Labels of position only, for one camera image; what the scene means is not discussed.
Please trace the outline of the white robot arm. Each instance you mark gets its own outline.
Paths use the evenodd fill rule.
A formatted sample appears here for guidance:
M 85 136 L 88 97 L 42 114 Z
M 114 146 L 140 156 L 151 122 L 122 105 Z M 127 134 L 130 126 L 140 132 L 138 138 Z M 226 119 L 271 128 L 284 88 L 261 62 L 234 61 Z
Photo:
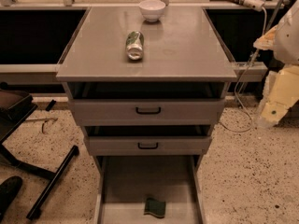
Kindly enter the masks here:
M 299 1 L 296 1 L 276 26 L 258 38 L 253 47 L 272 50 L 276 60 L 284 63 L 281 70 L 270 72 L 259 106 L 257 125 L 277 125 L 299 101 Z

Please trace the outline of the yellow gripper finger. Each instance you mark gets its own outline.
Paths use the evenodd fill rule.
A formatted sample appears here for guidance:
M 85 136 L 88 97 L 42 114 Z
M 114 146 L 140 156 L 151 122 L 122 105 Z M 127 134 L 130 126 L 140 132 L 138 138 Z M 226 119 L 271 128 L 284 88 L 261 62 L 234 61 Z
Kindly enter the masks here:
M 270 71 L 258 108 L 257 125 L 270 128 L 277 125 L 299 101 L 299 66 L 285 65 L 279 72 Z
M 253 47 L 260 50 L 273 50 L 277 26 L 275 25 L 264 35 L 259 37 L 254 43 Z

